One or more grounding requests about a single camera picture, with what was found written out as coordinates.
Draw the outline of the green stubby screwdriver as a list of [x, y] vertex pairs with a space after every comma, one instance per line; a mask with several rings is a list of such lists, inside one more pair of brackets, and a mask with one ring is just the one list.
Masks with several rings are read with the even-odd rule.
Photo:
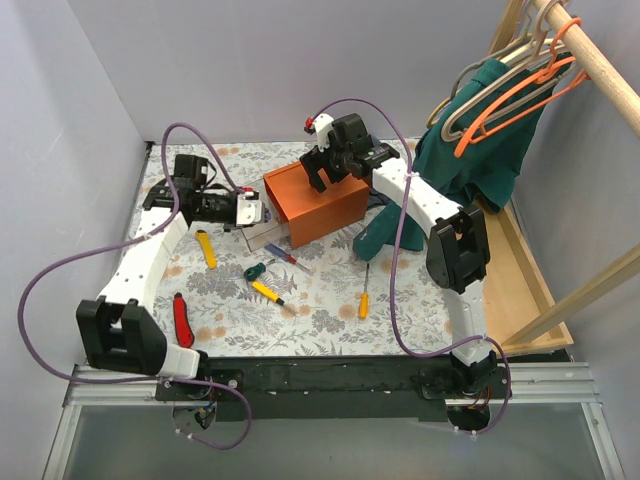
[[271, 259], [266, 263], [260, 262], [252, 267], [249, 267], [243, 273], [244, 279], [248, 282], [256, 281], [262, 274], [264, 274], [267, 271], [267, 267], [272, 265], [275, 262], [276, 262], [275, 259]]

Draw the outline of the clear acrylic drawer tray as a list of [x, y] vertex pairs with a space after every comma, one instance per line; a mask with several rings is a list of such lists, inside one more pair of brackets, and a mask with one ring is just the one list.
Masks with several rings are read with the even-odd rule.
[[242, 234], [251, 252], [262, 249], [268, 243], [275, 243], [289, 236], [289, 225], [280, 220], [271, 219], [269, 222], [245, 228]]

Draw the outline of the orange wooden drawer box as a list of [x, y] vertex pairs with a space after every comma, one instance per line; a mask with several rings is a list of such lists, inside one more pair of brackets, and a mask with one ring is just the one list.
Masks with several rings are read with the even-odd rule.
[[365, 216], [369, 187], [364, 181], [347, 177], [330, 184], [325, 174], [321, 179], [327, 189], [318, 193], [309, 185], [300, 162], [263, 176], [266, 193], [280, 219], [288, 225], [294, 249], [359, 222]]

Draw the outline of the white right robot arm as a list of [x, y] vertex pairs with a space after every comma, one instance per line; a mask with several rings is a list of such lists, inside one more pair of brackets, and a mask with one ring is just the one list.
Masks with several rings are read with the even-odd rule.
[[486, 338], [483, 280], [490, 252], [483, 212], [463, 208], [410, 176], [400, 153], [375, 140], [357, 114], [335, 119], [320, 113], [306, 120], [304, 130], [315, 138], [300, 159], [312, 188], [322, 193], [347, 176], [362, 179], [404, 206], [425, 233], [427, 272], [442, 290], [452, 328], [452, 367], [436, 385], [464, 397], [479, 395], [497, 367]]

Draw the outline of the yellow black screwdriver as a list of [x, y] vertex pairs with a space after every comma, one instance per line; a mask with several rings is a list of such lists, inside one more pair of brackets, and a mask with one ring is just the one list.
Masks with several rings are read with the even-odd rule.
[[268, 300], [275, 303], [276, 305], [280, 306], [281, 308], [287, 310], [292, 315], [297, 314], [296, 310], [289, 303], [286, 303], [278, 294], [276, 294], [273, 290], [271, 290], [269, 287], [267, 287], [263, 283], [255, 280], [251, 283], [251, 286], [260, 295], [267, 298]]

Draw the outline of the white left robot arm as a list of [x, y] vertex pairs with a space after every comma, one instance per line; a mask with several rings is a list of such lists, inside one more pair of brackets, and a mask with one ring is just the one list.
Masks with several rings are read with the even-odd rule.
[[193, 400], [213, 386], [199, 366], [199, 352], [172, 344], [153, 318], [153, 305], [170, 257], [194, 221], [227, 223], [234, 219], [231, 199], [203, 191], [207, 159], [178, 154], [172, 180], [180, 211], [163, 231], [129, 248], [115, 275], [94, 300], [83, 300], [76, 319], [89, 365], [96, 369], [178, 378]]

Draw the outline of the orange handle screwdriver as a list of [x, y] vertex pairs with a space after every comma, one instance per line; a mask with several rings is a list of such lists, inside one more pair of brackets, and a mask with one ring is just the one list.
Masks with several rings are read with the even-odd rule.
[[366, 265], [365, 269], [365, 280], [363, 285], [363, 291], [360, 296], [359, 309], [358, 309], [358, 318], [366, 319], [369, 311], [369, 295], [368, 295], [368, 282], [369, 282], [369, 271], [370, 265]]

